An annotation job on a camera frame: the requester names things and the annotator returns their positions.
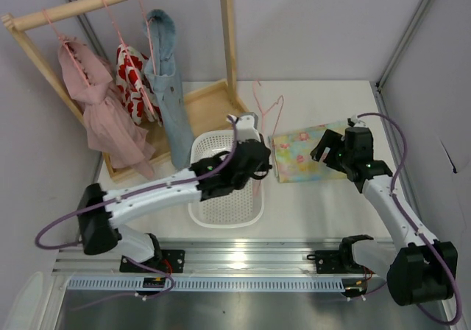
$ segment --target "white plastic basket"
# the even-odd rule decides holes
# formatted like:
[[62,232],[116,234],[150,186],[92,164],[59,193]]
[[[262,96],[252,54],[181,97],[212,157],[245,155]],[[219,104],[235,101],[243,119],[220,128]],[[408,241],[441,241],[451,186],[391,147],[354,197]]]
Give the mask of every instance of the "white plastic basket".
[[[191,147],[191,163],[221,151],[230,151],[233,138],[232,130],[203,133]],[[257,222],[263,214],[263,184],[259,184],[259,180],[250,179],[242,190],[188,204],[191,219],[208,228],[237,228]]]

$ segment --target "white table surface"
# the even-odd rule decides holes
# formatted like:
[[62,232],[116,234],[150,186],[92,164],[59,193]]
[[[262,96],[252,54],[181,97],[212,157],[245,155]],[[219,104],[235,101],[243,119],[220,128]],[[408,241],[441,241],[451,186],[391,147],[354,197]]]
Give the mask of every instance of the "white table surface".
[[[277,133],[346,119],[355,113],[378,111],[367,81],[266,81],[261,84],[258,96],[264,109],[281,94],[285,98]],[[190,91],[203,85],[207,83],[184,83],[184,89]],[[239,82],[238,93],[247,107],[259,114],[252,95],[252,82]],[[277,109],[266,117],[265,134],[272,134],[276,117]],[[365,122],[375,140],[375,158],[384,160],[394,170],[392,154],[380,119],[366,118]],[[156,179],[173,172],[174,167],[170,162],[155,166]],[[136,175],[116,184],[102,164],[98,182],[103,189],[109,190],[135,186],[146,182],[146,179]],[[129,226],[164,239],[303,241],[355,234],[390,238],[375,209],[348,180],[278,183],[270,172],[263,184],[263,216],[248,227],[201,227],[190,218],[187,205],[158,211],[130,222]]]

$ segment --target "light blue denim garment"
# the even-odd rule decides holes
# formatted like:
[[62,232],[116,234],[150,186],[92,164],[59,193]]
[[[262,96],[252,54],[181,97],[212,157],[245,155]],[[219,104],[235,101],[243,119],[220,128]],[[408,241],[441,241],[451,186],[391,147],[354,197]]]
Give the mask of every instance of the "light blue denim garment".
[[[183,101],[183,87],[180,72],[175,63],[175,23],[162,10],[152,10],[147,13],[150,37],[154,48],[154,75],[152,57],[149,57],[144,67],[148,79],[157,98],[162,113],[163,126],[170,143],[171,162],[177,169],[190,165],[191,145],[194,134],[191,131],[188,115]],[[144,22],[144,33],[147,26]]]

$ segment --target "wooden rod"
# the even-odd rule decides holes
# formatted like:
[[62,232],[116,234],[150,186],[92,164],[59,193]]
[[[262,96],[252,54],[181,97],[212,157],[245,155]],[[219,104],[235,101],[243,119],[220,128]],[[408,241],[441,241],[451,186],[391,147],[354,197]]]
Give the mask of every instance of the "wooden rod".
[[32,42],[32,40],[28,37],[28,35],[25,32],[19,32],[17,29],[15,29],[12,22],[13,19],[13,16],[9,13],[1,17],[1,21],[5,25],[5,28],[8,29],[8,31],[15,38],[21,48],[23,48],[26,55],[35,64],[35,66],[38,68],[44,78],[46,78],[47,82],[51,84],[53,89],[59,95],[59,98],[61,98],[65,105],[67,105],[68,108],[75,115],[75,117],[79,119],[79,121],[83,124],[83,115],[78,104],[70,98],[62,81],[56,75],[52,67],[49,65],[49,63],[46,61],[44,56],[41,54],[41,52]]
[[[118,4],[127,0],[106,0],[108,5]],[[103,8],[102,0],[77,0],[62,4],[57,7],[47,9],[47,13],[53,22],[60,21],[62,19],[74,17],[82,13],[99,10]],[[44,14],[41,12],[31,13],[21,17],[14,18],[12,20],[13,26],[16,30],[23,32],[28,29],[38,28],[48,23]]]
[[234,30],[233,0],[221,0],[222,33],[226,54],[227,85],[231,100],[237,102],[236,32]]

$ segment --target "hanging clothes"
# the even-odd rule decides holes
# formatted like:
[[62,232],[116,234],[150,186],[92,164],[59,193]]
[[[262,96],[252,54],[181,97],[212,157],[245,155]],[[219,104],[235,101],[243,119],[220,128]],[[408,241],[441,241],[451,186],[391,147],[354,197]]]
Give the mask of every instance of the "hanging clothes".
[[149,81],[142,74],[142,69],[148,57],[133,47],[126,46],[135,65],[134,69],[127,56],[127,52],[124,51],[124,47],[125,45],[120,44],[116,52],[116,86],[121,92],[121,103],[137,125],[140,125],[143,118],[145,118],[148,122],[157,120],[157,123],[162,126],[155,96],[149,96],[149,100],[154,108],[153,114],[145,105],[144,98],[142,97],[142,86],[146,88],[147,93],[152,92]]
[[[147,130],[135,126],[118,101],[120,93],[113,83],[110,68],[75,39],[64,39],[58,57],[65,86],[71,98],[83,108],[88,146],[109,153],[114,168],[131,166],[144,177],[152,178],[154,170],[149,159],[155,149],[146,142]],[[78,72],[77,63],[88,83]]]
[[190,164],[194,134],[183,101],[180,72],[175,63],[175,24],[162,10],[152,10],[146,17],[144,33],[150,35],[151,59],[154,58],[155,63],[149,60],[144,67],[144,74],[162,114],[163,127],[170,143],[171,162],[177,169],[182,169]]

